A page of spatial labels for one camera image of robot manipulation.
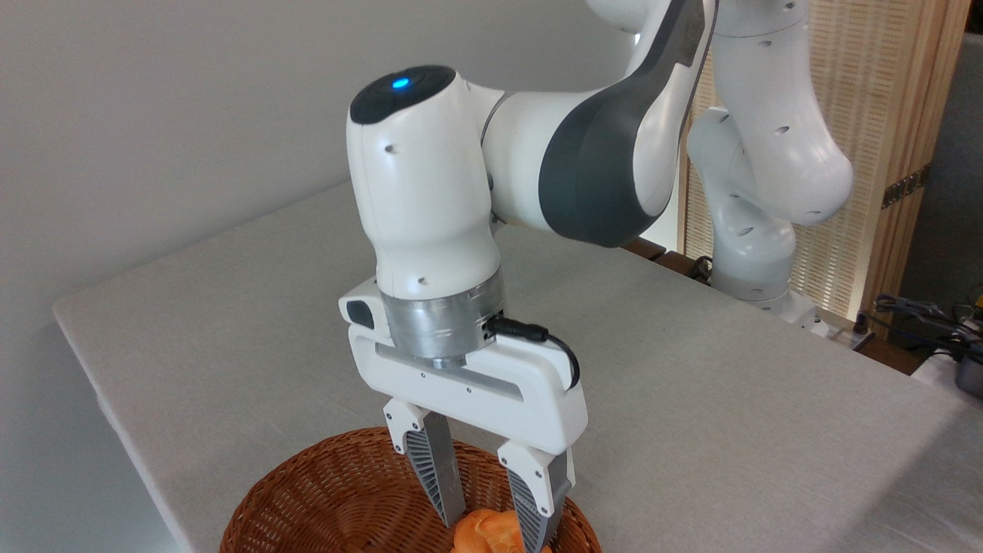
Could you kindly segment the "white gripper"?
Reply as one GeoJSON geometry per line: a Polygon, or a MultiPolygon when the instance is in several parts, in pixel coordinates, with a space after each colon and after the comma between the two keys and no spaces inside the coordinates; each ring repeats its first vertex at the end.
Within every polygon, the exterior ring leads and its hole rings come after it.
{"type": "Polygon", "coordinates": [[[568,355],[552,343],[496,336],[463,360],[437,367],[396,349],[373,281],[342,296],[339,311],[362,380],[392,398],[384,406],[391,443],[410,462],[442,524],[452,528],[465,512],[448,416],[510,439],[498,449],[499,461],[523,547],[541,552],[575,487],[569,448],[587,426],[584,392],[572,379],[568,355]]]}

